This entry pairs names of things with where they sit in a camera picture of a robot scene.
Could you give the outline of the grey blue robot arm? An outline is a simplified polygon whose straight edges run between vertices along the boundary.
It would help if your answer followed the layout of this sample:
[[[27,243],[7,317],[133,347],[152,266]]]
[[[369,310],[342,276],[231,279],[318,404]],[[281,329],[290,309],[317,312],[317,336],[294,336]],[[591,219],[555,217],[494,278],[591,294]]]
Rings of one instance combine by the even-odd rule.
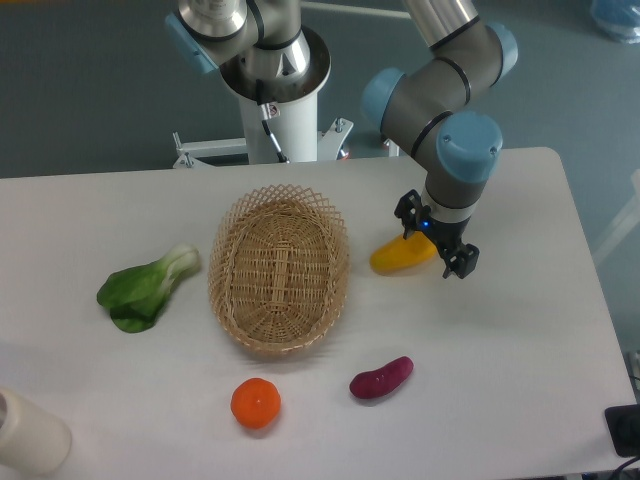
[[[302,23],[301,8],[298,1],[180,1],[165,20],[184,59],[201,73],[219,71],[235,94],[253,164],[320,157],[317,95],[331,60],[322,38]],[[518,47],[470,1],[409,1],[406,9],[431,60],[410,75],[380,71],[361,108],[426,171],[423,189],[395,208],[405,235],[426,237],[446,274],[464,278],[479,251],[462,235],[503,145],[495,121],[468,104],[514,67]]]

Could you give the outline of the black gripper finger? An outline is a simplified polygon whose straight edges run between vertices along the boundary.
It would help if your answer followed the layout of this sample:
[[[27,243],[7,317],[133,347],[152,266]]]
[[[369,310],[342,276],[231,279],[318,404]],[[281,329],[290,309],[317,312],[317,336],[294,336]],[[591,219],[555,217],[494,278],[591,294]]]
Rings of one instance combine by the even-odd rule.
[[[443,277],[445,279],[454,275],[458,279],[464,279],[471,274],[477,265],[480,250],[473,244],[460,244],[452,249],[443,249],[441,258],[445,263]]]
[[[401,221],[403,227],[403,238],[409,238],[415,232],[421,230],[421,211],[421,197],[416,190],[410,190],[398,200],[394,209],[394,215]]]

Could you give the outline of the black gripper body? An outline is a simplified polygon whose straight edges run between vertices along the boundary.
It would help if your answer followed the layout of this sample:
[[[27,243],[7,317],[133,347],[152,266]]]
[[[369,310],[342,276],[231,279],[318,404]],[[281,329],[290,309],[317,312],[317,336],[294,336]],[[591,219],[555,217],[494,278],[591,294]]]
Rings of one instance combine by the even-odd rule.
[[[462,236],[469,223],[469,218],[447,223],[437,220],[429,206],[423,206],[416,217],[419,230],[436,246],[441,254],[454,254],[462,251],[472,252],[474,246],[465,244]]]

